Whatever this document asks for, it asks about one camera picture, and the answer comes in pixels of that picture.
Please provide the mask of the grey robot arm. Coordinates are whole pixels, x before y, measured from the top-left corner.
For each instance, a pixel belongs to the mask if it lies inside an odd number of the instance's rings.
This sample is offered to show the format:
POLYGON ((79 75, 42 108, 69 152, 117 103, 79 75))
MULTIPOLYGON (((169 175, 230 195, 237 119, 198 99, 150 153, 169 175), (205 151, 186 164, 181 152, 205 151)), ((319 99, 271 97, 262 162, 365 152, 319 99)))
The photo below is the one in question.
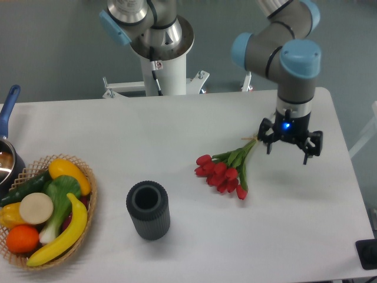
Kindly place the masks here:
MULTIPOLYGON (((305 158, 318 156, 323 133, 308 126, 321 50, 307 36, 320 12, 311 1, 259 1, 259 7, 269 26, 238 35, 231 48, 236 65, 277 84, 275 120, 264 119, 257 137, 267 147, 283 141, 297 145, 305 158)), ((186 55, 194 33, 176 1, 108 1, 99 18, 113 41, 139 56, 148 96, 188 93, 186 55)))

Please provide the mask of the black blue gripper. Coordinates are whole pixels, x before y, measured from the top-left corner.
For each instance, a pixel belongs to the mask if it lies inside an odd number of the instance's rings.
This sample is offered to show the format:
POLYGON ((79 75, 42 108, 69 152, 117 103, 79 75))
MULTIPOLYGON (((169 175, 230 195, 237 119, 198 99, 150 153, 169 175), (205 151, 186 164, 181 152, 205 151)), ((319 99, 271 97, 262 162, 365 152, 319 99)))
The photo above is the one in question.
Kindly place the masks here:
POLYGON ((311 100, 299 104, 277 98, 275 121, 263 118, 257 134, 257 139, 266 145, 267 154, 270 154, 272 144, 281 140, 296 144, 304 152, 304 165, 313 156, 320 156, 323 131, 308 131, 311 109, 311 100))

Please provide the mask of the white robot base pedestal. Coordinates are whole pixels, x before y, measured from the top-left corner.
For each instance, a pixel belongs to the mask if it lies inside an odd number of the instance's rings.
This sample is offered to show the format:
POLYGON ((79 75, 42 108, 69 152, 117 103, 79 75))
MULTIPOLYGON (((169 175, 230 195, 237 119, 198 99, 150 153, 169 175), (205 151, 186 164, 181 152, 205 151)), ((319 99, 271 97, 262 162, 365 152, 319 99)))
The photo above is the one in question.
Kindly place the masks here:
POLYGON ((150 61, 139 57, 143 81, 128 83, 108 83, 104 77, 105 92, 103 98, 117 98, 122 93, 145 92, 148 96, 182 96, 190 94, 204 94, 204 85, 210 73, 199 70, 192 78, 186 77, 188 52, 172 60, 150 61))

